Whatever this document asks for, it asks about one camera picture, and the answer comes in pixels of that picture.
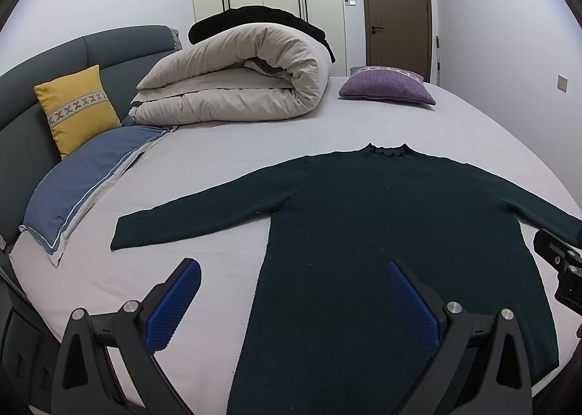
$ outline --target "electrical outlet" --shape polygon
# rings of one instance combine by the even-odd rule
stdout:
[[[561,75],[558,75],[558,88],[564,93],[568,90],[568,79]]]

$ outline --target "metal screw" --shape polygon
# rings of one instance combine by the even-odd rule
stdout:
[[[139,306],[140,306],[139,302],[136,302],[135,300],[130,300],[129,302],[123,304],[123,310],[126,311],[127,313],[133,313],[135,312],[135,310],[137,310]]]
[[[449,310],[453,314],[461,313],[463,311],[463,307],[459,302],[449,302],[446,304],[446,309]]]
[[[73,319],[81,319],[85,316],[85,310],[82,308],[77,308],[74,312],[71,313],[71,318]]]
[[[501,316],[505,319],[513,319],[514,317],[513,312],[508,308],[501,310]]]

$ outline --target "headboard panel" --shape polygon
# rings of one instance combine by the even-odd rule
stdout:
[[[112,29],[66,42],[0,76],[0,235],[8,243],[18,238],[34,188],[60,161],[34,86],[98,64],[103,88],[123,119],[136,85],[174,51],[168,27]]]

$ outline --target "black garment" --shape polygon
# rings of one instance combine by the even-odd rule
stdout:
[[[386,291],[400,258],[445,302],[512,309],[532,383],[558,366],[554,321],[516,213],[572,245],[582,222],[476,167],[406,145],[301,157],[117,222],[111,249],[272,213],[228,413],[386,414],[430,354]]]
[[[219,32],[248,23],[275,23],[295,28],[314,38],[330,51],[331,62],[335,62],[330,44],[325,40],[325,32],[291,13],[268,6],[243,6],[203,19],[194,24],[188,32],[188,40],[194,45],[211,38]]]

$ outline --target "bed frame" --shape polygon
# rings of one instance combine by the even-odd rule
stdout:
[[[0,76],[0,381],[7,378],[13,386],[0,387],[2,413],[4,396],[14,389],[26,403],[51,412],[60,347],[8,258],[34,188],[60,161],[34,86],[99,65],[103,88],[122,120],[140,80],[180,48],[177,32],[166,26],[113,29],[66,42]]]

